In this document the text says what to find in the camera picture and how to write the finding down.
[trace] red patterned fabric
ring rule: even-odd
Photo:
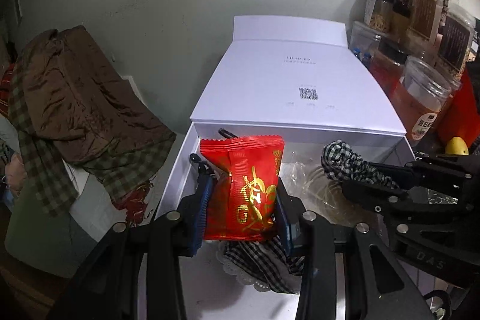
[[[0,81],[0,113],[8,118],[8,96],[10,94],[11,74],[15,68],[15,63],[8,66]]]
[[[148,195],[148,192],[152,188],[150,181],[143,182],[141,185],[128,193],[120,201],[114,202],[118,210],[127,210],[127,216],[125,217],[125,223],[128,226],[138,226],[140,225],[145,218],[145,210],[147,209],[147,204],[145,203],[145,197]]]

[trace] clear plastic packaging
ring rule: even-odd
[[[330,223],[342,226],[355,226],[365,222],[378,231],[377,215],[364,210],[359,205],[348,201],[342,188],[335,181],[329,180],[318,160],[300,156],[293,152],[282,163],[280,177],[287,193],[302,200],[307,210],[312,210],[325,217]]]

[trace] plastic bag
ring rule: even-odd
[[[292,152],[284,156],[280,177],[287,193],[302,200],[307,210],[325,217],[330,223],[355,226],[365,222],[378,231],[377,215],[348,201],[337,182],[329,180],[318,160]]]
[[[272,213],[284,145],[280,136],[201,140],[201,154],[229,174],[208,203],[204,239],[262,241],[276,235]]]

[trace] yellow object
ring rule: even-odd
[[[468,155],[469,149],[461,137],[455,136],[447,143],[445,153],[449,155]]]

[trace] brown fabric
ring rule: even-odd
[[[39,49],[23,74],[35,133],[54,140],[64,160],[137,151],[172,137],[119,77],[83,26],[58,33]]]

